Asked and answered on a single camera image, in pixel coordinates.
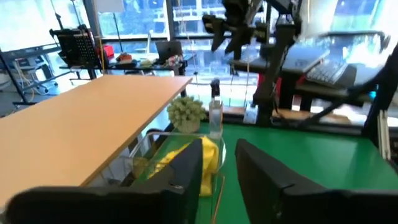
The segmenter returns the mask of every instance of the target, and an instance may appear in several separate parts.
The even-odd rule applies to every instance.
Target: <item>keyboard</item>
[[[306,75],[310,82],[338,88],[337,81],[344,74],[348,64],[346,62],[326,60],[313,67]]]

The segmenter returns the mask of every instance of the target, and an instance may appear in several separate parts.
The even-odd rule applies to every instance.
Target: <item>green table surface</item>
[[[206,123],[201,124],[199,132],[208,132]],[[220,173],[225,176],[225,183],[217,223],[249,223],[236,170],[235,147],[239,138],[331,189],[398,189],[398,175],[367,139],[224,124],[226,159]],[[180,145],[181,142],[169,138],[162,148]],[[200,199],[197,223],[210,222],[210,210],[214,210],[215,204],[213,198]]]

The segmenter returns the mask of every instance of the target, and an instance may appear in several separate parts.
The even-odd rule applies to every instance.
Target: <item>table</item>
[[[232,124],[223,127],[227,152],[221,168],[225,184],[218,224],[249,223],[236,170],[235,145],[239,138],[328,188],[398,189],[398,175],[368,139]],[[202,123],[200,131],[207,133],[207,128]]]
[[[188,77],[105,75],[0,119],[0,207],[35,186],[88,184]]]
[[[329,51],[316,47],[308,47],[301,45],[293,45],[289,49],[286,56],[280,76],[282,83],[280,85],[279,93],[279,107],[283,109],[292,109],[292,101],[294,95],[294,86],[297,80],[306,74],[311,68],[318,64],[323,58],[329,54]],[[235,70],[248,71],[247,60],[231,60],[229,61]],[[258,57],[249,62],[249,71],[264,75],[267,79],[267,68],[269,62]]]
[[[315,48],[294,45],[290,48],[286,55],[285,62],[282,66],[282,71],[286,73],[293,73],[296,75],[303,75],[307,73],[312,67],[320,62],[329,54],[329,51]],[[230,60],[229,64],[235,70],[248,70],[248,60]],[[249,71],[254,73],[266,74],[269,63],[262,57],[257,57],[254,60],[249,60]]]
[[[145,54],[145,53],[129,53],[133,59],[135,60],[145,60],[145,59],[151,59],[151,60],[155,60],[157,58],[159,58],[159,54],[157,53],[149,53],[149,54]],[[109,65],[105,68],[105,70],[143,70],[143,71],[151,71],[151,70],[166,70],[166,71],[174,71],[176,75],[180,75],[180,76],[184,76],[185,75],[185,67],[186,65],[179,65],[179,66],[175,66],[175,67],[164,67],[161,65],[153,65],[151,67],[142,67],[140,66],[140,63],[138,63],[137,65],[133,65],[133,64],[123,64],[123,67],[117,67],[117,64],[119,64],[116,61],[116,58],[119,56],[120,54],[115,54],[113,58],[109,59]],[[184,54],[183,55],[183,59],[184,61],[188,61],[190,59],[192,59],[194,57],[193,54]],[[94,72],[95,69],[102,69],[97,67],[84,67],[84,66],[77,66],[77,67],[69,67],[68,65],[62,65],[60,66],[60,68],[62,69],[87,69],[88,70],[88,74],[90,76],[90,80],[93,80],[96,78],[96,74]]]
[[[279,96],[279,108],[283,109],[292,109],[292,102],[294,95],[300,95],[302,97],[302,102],[300,104],[300,110],[310,111],[311,103],[313,98],[318,98],[321,100],[327,101],[335,101],[336,99],[346,97],[348,95],[347,90],[341,90],[336,88],[330,88],[327,86],[319,85],[312,82],[303,82],[301,84],[297,84],[297,80],[302,77],[303,74],[307,73],[315,64],[311,64],[311,66],[300,68],[295,67],[294,60],[295,58],[308,58],[307,61],[316,59],[317,55],[321,55],[320,51],[309,51],[310,53],[307,55],[307,51],[301,48],[292,48],[293,54],[291,58],[289,58],[290,51],[288,56],[286,57],[286,61],[284,66],[282,67],[282,83],[280,86],[280,96]],[[322,54],[320,57],[326,57],[327,54]],[[235,66],[235,69],[240,71],[247,71],[247,61],[239,60],[239,61],[230,61],[231,65]],[[354,85],[360,85],[374,76],[380,71],[382,66],[371,68],[367,67],[363,64],[352,64],[356,66],[357,73],[354,81]],[[267,61],[263,58],[257,58],[249,63],[249,70],[251,72],[258,72],[261,74],[266,74],[267,70]],[[357,100],[350,101],[348,104],[354,106],[363,106],[365,102],[372,102],[372,98],[369,95],[361,95]],[[394,101],[398,101],[398,93],[394,95]]]

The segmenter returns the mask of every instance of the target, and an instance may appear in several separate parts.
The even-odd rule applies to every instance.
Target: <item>black equipment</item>
[[[345,89],[354,85],[356,71],[356,67],[342,60],[325,60],[313,67],[305,78],[328,87]]]
[[[58,37],[62,50],[58,54],[69,67],[101,68],[93,37],[85,25],[77,29],[51,30],[50,34]]]
[[[238,179],[250,222],[389,223],[398,191],[327,189],[246,140],[236,145]]]
[[[278,10],[280,16],[275,25],[275,45],[272,48],[272,57],[267,69],[267,82],[262,82],[253,95],[253,103],[258,105],[257,123],[269,124],[274,109],[275,82],[279,77],[287,51],[294,45],[295,39],[301,33],[302,21],[299,15],[299,4],[288,0],[266,0]],[[211,15],[204,15],[202,20],[205,29],[214,34],[211,50],[216,50],[225,40],[225,31],[232,32],[231,42],[225,53],[241,49],[242,45],[250,44],[255,37],[260,43],[269,43],[270,24],[257,23],[255,27],[249,27],[262,5],[261,0],[252,2],[238,0],[224,0],[226,20]]]
[[[182,55],[181,42],[173,41],[160,41],[156,42],[157,53],[159,54],[158,62],[163,64],[174,55]]]
[[[12,224],[193,224],[202,165],[202,142],[197,139],[142,184],[131,187],[39,187],[14,196],[6,208],[5,218]]]

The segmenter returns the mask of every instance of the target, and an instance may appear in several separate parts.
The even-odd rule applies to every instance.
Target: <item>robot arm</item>
[[[279,15],[284,15],[287,22],[277,21],[275,32],[275,46],[271,61],[267,68],[266,81],[262,82],[255,94],[253,103],[258,105],[257,123],[267,123],[272,114],[274,105],[274,82],[279,76],[288,49],[295,43],[295,38],[301,33],[301,18],[299,8],[291,0],[266,0]],[[256,13],[262,6],[262,0],[223,0],[226,9],[226,20],[211,15],[203,16],[203,23],[207,32],[214,34],[211,50],[215,51],[225,40],[225,31],[232,33],[232,38],[225,53],[228,54],[245,44],[250,44],[255,37],[260,43],[269,42],[269,25],[257,23],[249,26]]]

